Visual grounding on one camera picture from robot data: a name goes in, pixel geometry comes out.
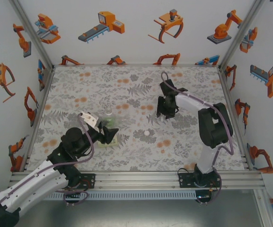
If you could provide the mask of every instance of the white wall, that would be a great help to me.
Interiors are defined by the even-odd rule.
[[[36,22],[38,14],[51,18],[59,27],[61,39],[53,44],[44,44],[52,62],[61,63],[61,57],[69,57],[83,63],[106,64],[111,57],[119,55],[126,63],[152,64],[164,54],[181,53],[178,63],[194,64],[205,57],[219,54],[222,57],[233,39],[214,44],[207,36],[214,34],[215,28],[226,22],[227,13],[236,9],[244,19],[252,0],[20,0],[30,21]],[[151,37],[158,37],[160,25],[153,20],[176,9],[184,18],[184,28],[178,38],[164,34],[162,44]],[[125,33],[115,31],[100,35],[89,43],[78,37],[99,24],[98,12],[110,11],[116,19],[125,24]],[[238,28],[232,23],[229,35],[234,37]]]
[[[230,61],[229,66],[237,65],[236,86],[231,95],[233,100],[240,98],[251,106],[246,142],[259,149],[265,149],[273,164],[273,97],[268,98],[264,83],[250,75],[252,64],[267,72],[273,66],[273,2],[266,1],[250,28],[255,26],[258,33],[254,46],[248,53],[238,49]],[[242,116],[239,118],[240,126],[243,127]],[[257,159],[255,166],[265,167],[264,158]],[[267,190],[273,197],[273,174],[264,174],[263,177]]]
[[[32,45],[32,54],[23,57],[23,50],[18,44],[18,35],[13,31],[13,23],[21,25],[18,17],[8,1],[0,0],[0,63],[7,65],[12,71],[15,82],[9,85],[9,90],[16,94],[8,101],[3,100],[8,94],[0,86],[0,190],[7,188],[11,172],[11,162],[8,156],[8,146],[14,145],[22,137],[32,134],[30,120],[24,107],[24,97],[29,86],[36,96],[39,104],[44,95],[44,90],[39,91],[37,65],[39,54]],[[27,41],[30,41],[26,32],[22,32]],[[11,78],[6,73],[7,82]],[[33,100],[29,100],[29,106],[35,108]],[[30,137],[25,140],[24,147],[18,152],[23,155],[28,149]]]

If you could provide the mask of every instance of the floral tablecloth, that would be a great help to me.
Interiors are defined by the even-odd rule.
[[[81,111],[101,116],[104,106],[117,118],[118,144],[96,146],[93,158],[79,164],[88,171],[175,171],[193,169],[203,143],[197,116],[180,109],[172,119],[156,117],[162,96],[160,74],[166,71],[177,88],[184,87],[211,103],[225,102],[216,68],[163,66],[57,67],[27,166],[34,170],[60,143],[71,127],[79,127]],[[218,170],[243,170],[237,143],[235,154],[221,152]]]

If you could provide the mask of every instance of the aluminum frame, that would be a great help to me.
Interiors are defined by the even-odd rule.
[[[36,46],[37,50],[39,51],[41,57],[44,59],[46,66],[49,69],[53,68],[53,64],[46,53],[42,43],[39,41],[39,38],[36,36],[36,32],[33,29],[26,13],[24,12],[23,8],[21,7],[18,0],[9,0],[11,3],[15,13],[20,18],[23,26],[25,27],[26,31],[28,32],[31,40],[33,41],[34,45]],[[256,14],[262,7],[262,5],[266,2],[266,0],[255,0],[251,9],[249,10],[244,22],[239,29],[237,35],[235,36],[231,46],[229,47],[227,53],[224,56],[224,59],[220,66],[219,76],[221,80],[221,85],[224,91],[224,95],[226,101],[228,103],[228,110],[231,116],[232,124],[234,127],[235,134],[237,135],[238,145],[242,152],[244,152],[247,166],[251,170],[253,169],[253,165],[250,161],[249,154],[247,152],[241,130],[237,124],[237,116],[234,112],[233,102],[229,93],[229,88],[225,80],[224,69],[226,68],[229,60],[235,53],[236,49],[238,48],[240,42],[242,41],[244,34],[248,30],[251,22],[254,20]],[[180,66],[192,66],[196,67],[195,65],[180,65]],[[31,137],[30,145],[28,148],[28,154],[26,159],[23,160],[23,165],[21,167],[21,171],[24,170],[27,158],[30,157],[32,152],[32,148],[34,145],[34,141],[36,138],[36,133],[40,123],[40,117],[44,111],[44,104],[47,100],[48,93],[50,90],[51,82],[53,79],[54,71],[49,75],[48,82],[45,88],[45,94],[43,98],[43,102],[41,108],[39,110],[37,119],[35,120],[35,128],[33,135]],[[230,189],[252,189],[256,198],[256,203],[258,207],[258,211],[261,216],[261,222],[265,227],[272,227],[273,226],[273,212],[272,207],[268,202],[268,195],[264,186],[264,182],[262,179],[262,175],[258,171],[219,171],[221,177],[223,178],[223,189],[230,190]],[[17,181],[21,180],[29,174],[29,171],[13,173],[9,186],[12,186]],[[93,172],[97,174],[96,178],[96,186],[94,191],[127,191],[127,190],[182,190],[179,188],[179,181],[176,172],[104,172],[98,171]]]

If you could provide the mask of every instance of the metal rail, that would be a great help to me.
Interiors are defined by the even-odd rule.
[[[46,81],[47,83],[45,84],[45,88],[44,88],[44,97],[42,99],[42,102],[40,104],[40,108],[39,108],[39,110],[38,110],[38,112],[36,114],[36,117],[35,117],[34,129],[33,129],[32,135],[31,135],[28,151],[27,151],[27,154],[24,155],[24,157],[23,157],[23,161],[22,161],[21,167],[19,169],[20,171],[24,171],[27,160],[30,158],[30,155],[32,153],[34,142],[35,142],[35,139],[36,139],[36,134],[37,134],[38,128],[40,127],[41,118],[42,118],[42,115],[43,115],[43,112],[44,112],[45,104],[46,104],[48,94],[49,94],[49,91],[50,91],[50,86],[51,86],[52,79],[53,79],[53,76],[54,76],[54,70],[55,69],[53,69],[52,72],[49,71],[49,74],[47,76],[47,81]]]
[[[234,106],[234,102],[232,100],[231,94],[230,94],[230,90],[227,84],[227,80],[226,80],[226,76],[225,73],[222,69],[219,70],[219,77],[220,77],[220,83],[222,86],[222,90],[223,90],[223,94],[225,96],[225,99],[227,101],[227,105],[228,105],[228,111],[231,117],[231,123],[233,125],[233,129],[234,129],[234,133],[236,135],[237,138],[237,143],[239,146],[239,149],[241,150],[241,152],[243,154],[245,154],[246,160],[247,160],[247,165],[249,170],[253,169],[253,165],[251,162],[251,158],[250,158],[250,154],[247,150],[247,143],[244,140],[244,136],[241,133],[241,129],[239,127],[238,124],[238,116],[237,113],[235,111],[235,106]]]
[[[13,186],[30,171],[13,173],[9,187]],[[122,172],[91,171],[95,173],[95,188],[90,191],[138,191],[138,190],[200,190],[202,188],[180,188],[176,171],[169,172]],[[264,189],[259,171],[219,171],[224,190]]]

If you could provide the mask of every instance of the robot arm illustration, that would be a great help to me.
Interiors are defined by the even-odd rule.
[[[83,162],[92,158],[92,150],[85,154],[91,147],[88,138],[92,143],[100,141],[109,144],[118,132],[118,129],[102,127],[95,115],[82,112],[79,117],[88,126],[87,134],[82,133],[79,128],[68,129],[61,137],[59,146],[35,171],[14,186],[0,192],[0,227],[14,227],[19,217],[52,192],[80,184],[82,176],[74,164],[78,158],[91,152],[90,157]],[[91,185],[85,182],[83,181],[83,186],[84,190],[87,190]]]
[[[27,93],[26,93],[26,95],[25,95],[24,105],[25,105],[25,108],[26,108],[26,110],[27,110],[28,118],[30,119],[30,127],[32,127],[33,124],[34,124],[34,120],[35,120],[35,116],[36,116],[36,113],[37,113],[37,109],[32,110],[32,109],[28,106],[28,98],[29,98],[29,96],[32,97],[33,101],[34,101],[35,104],[36,104],[36,108],[38,108],[38,102],[37,102],[36,97],[34,96],[32,90],[30,89],[30,87],[27,87]]]
[[[173,58],[172,65],[176,65],[179,58],[180,58],[180,53],[178,54],[165,54],[159,57],[156,63],[153,65],[161,65],[161,62],[166,59],[166,58]]]
[[[242,23],[242,19],[240,19],[236,15],[236,10],[232,10],[230,13],[228,13],[227,18],[228,19],[225,24],[221,24],[217,26],[217,28],[215,29],[215,34],[207,37],[211,42],[215,44],[220,44],[224,41],[231,39],[232,37],[228,35],[228,30],[230,29],[232,21],[238,24],[238,28],[240,27]]]

